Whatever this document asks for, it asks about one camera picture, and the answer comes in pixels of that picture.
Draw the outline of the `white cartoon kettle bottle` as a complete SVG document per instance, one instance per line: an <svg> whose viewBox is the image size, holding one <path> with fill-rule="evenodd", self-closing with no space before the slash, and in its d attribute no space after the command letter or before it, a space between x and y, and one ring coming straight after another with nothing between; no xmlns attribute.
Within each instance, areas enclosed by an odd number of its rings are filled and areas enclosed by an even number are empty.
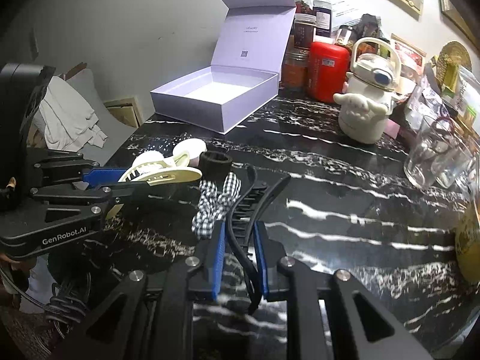
<svg viewBox="0 0 480 360"><path fill-rule="evenodd" d="M390 57L376 53L358 55L364 43L385 48ZM366 145L380 140L395 106L393 94L400 73L399 55L389 43L375 37L363 37L353 45L345 91L334 95L334 102L340 105L339 127L349 138Z"/></svg>

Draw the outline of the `gold picture frame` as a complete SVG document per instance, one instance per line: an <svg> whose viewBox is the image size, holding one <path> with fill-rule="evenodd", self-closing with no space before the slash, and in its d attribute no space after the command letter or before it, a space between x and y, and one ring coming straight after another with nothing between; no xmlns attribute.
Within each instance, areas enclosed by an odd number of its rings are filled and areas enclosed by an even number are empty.
<svg viewBox="0 0 480 360"><path fill-rule="evenodd" d="M470 30L470 27L465 22L459 11L454 7L450 0L439 0L440 9L442 14L446 16L465 36L475 45L475 47L479 48L479 41L475 37L475 35Z"/></svg>

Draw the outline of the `black velvet scrunchie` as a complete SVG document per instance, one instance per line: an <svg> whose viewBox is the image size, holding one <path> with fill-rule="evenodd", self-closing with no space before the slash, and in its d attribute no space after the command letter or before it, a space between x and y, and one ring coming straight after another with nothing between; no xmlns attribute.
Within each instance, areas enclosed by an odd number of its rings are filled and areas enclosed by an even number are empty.
<svg viewBox="0 0 480 360"><path fill-rule="evenodd" d="M207 150L199 156L199 170L205 180L223 182L230 173L233 159L222 152Z"/></svg>

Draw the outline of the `yellow bowl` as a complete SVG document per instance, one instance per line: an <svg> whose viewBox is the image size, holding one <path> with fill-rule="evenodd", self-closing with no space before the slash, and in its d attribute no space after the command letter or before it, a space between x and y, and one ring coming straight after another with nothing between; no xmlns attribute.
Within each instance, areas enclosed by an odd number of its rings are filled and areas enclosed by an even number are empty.
<svg viewBox="0 0 480 360"><path fill-rule="evenodd" d="M479 211L472 201L455 230L455 250L459 269L471 284L479 282Z"/></svg>

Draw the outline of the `grey chair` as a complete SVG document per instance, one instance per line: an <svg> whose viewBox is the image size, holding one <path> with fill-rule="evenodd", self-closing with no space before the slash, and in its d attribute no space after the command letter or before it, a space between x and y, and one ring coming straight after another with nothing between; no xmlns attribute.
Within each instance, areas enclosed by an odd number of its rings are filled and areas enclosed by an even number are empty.
<svg viewBox="0 0 480 360"><path fill-rule="evenodd" d="M104 106L103 101L95 88L94 75L92 71L85 68L67 80L89 105L94 109L98 117L97 125L107 135L107 139L102 148L95 145L86 144L80 152L84 158L105 165L114 153L125 143L125 141L135 131L133 127L121 123Z"/></svg>

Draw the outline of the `purple label jar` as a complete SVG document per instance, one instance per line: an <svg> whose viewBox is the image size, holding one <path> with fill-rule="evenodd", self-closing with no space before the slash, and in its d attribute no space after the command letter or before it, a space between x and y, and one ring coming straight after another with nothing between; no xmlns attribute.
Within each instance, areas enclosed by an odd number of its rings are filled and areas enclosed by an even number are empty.
<svg viewBox="0 0 480 360"><path fill-rule="evenodd" d="M332 4L314 0L312 10L316 15L316 35L329 38L332 28Z"/></svg>

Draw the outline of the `wooden frame on floor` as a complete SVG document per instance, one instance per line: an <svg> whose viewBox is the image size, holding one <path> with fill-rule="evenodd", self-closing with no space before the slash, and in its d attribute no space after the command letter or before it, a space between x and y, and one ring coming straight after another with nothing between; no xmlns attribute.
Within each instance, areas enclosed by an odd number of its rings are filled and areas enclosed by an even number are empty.
<svg viewBox="0 0 480 360"><path fill-rule="evenodd" d="M136 96L106 100L103 105L124 125L138 128L145 121Z"/></svg>

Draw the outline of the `black white gingham bow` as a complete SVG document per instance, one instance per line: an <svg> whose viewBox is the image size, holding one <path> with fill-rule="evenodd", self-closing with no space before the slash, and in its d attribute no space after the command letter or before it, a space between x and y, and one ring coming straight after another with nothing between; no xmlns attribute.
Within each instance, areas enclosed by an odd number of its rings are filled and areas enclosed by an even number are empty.
<svg viewBox="0 0 480 360"><path fill-rule="evenodd" d="M242 183L233 173L227 174L221 189L210 180L202 180L199 184L199 204L196 215L192 219L191 231L198 240L210 239L216 221L223 221L239 199Z"/></svg>

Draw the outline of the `cream claw hair clip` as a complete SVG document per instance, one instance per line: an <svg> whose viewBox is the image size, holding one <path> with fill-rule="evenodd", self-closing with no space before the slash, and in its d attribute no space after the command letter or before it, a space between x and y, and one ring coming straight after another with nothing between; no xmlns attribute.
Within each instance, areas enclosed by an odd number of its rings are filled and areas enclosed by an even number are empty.
<svg viewBox="0 0 480 360"><path fill-rule="evenodd" d="M187 154L164 158L163 168L156 172L139 174L130 167L118 182L146 182L149 186L187 183L202 178L202 172L189 166Z"/></svg>

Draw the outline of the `clear lidded jar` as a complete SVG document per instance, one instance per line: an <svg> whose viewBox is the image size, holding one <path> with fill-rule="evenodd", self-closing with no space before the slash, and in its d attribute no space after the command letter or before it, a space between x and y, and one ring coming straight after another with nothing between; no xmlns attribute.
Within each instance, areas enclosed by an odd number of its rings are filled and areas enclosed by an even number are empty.
<svg viewBox="0 0 480 360"><path fill-rule="evenodd" d="M353 27L350 25L340 25L337 30L337 35L335 38L335 45L340 47L345 47L351 49L354 41L352 41Z"/></svg>

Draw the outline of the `pink round compact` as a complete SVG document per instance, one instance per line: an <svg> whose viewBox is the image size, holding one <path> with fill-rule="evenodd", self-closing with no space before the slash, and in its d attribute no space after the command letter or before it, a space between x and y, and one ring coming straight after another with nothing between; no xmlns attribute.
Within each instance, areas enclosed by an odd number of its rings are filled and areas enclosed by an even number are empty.
<svg viewBox="0 0 480 360"><path fill-rule="evenodd" d="M205 141L199 138L189 138L179 142L172 150L173 156L187 154L190 167L197 167L199 165L200 155L207 151Z"/></svg>

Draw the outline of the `red canister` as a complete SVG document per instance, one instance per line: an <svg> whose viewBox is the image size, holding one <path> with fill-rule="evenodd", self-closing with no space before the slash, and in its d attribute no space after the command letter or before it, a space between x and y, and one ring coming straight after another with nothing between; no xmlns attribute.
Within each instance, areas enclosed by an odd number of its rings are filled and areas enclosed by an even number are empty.
<svg viewBox="0 0 480 360"><path fill-rule="evenodd" d="M307 63L307 94L315 100L333 103L334 95L343 91L350 57L345 47L313 42Z"/></svg>

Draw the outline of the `lavender gift box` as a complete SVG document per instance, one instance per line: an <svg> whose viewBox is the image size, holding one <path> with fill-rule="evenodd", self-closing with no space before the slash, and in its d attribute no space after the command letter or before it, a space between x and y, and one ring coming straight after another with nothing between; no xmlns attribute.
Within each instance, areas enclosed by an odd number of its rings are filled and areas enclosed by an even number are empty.
<svg viewBox="0 0 480 360"><path fill-rule="evenodd" d="M151 90L157 114L226 134L278 95L295 0L222 0L208 67Z"/></svg>

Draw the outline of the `orange glass jar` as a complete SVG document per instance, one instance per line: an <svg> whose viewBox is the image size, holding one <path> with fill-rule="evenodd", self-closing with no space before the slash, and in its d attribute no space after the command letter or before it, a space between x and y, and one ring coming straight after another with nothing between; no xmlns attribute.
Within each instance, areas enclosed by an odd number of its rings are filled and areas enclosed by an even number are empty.
<svg viewBox="0 0 480 360"><path fill-rule="evenodd" d="M302 91L307 82L309 51L288 49L281 68L281 82L285 88Z"/></svg>

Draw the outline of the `white cloth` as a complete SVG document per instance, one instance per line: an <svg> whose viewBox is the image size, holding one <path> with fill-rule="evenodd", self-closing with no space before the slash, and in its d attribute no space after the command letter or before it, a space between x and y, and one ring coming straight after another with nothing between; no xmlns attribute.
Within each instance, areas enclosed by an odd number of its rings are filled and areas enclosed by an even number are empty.
<svg viewBox="0 0 480 360"><path fill-rule="evenodd" d="M57 76L50 80L33 122L50 150L78 152L86 144L103 148L107 141L95 110Z"/></svg>

